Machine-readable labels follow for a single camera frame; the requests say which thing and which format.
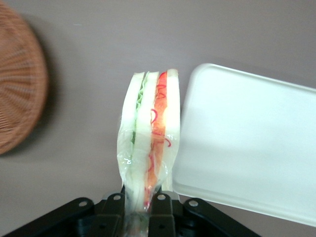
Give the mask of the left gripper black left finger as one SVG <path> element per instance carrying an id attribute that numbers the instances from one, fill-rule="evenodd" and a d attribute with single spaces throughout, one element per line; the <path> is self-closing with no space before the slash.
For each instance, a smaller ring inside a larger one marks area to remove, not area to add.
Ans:
<path id="1" fill-rule="evenodd" d="M 125 195 L 114 193 L 97 204 L 96 236 L 120 237 L 124 220 Z"/>

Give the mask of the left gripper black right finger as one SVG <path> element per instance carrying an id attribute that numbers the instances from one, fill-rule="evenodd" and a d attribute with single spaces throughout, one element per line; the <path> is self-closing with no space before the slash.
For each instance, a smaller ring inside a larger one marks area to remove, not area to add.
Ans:
<path id="1" fill-rule="evenodd" d="M 167 194 L 155 194 L 149 218 L 150 237 L 175 237 L 172 201 Z"/>

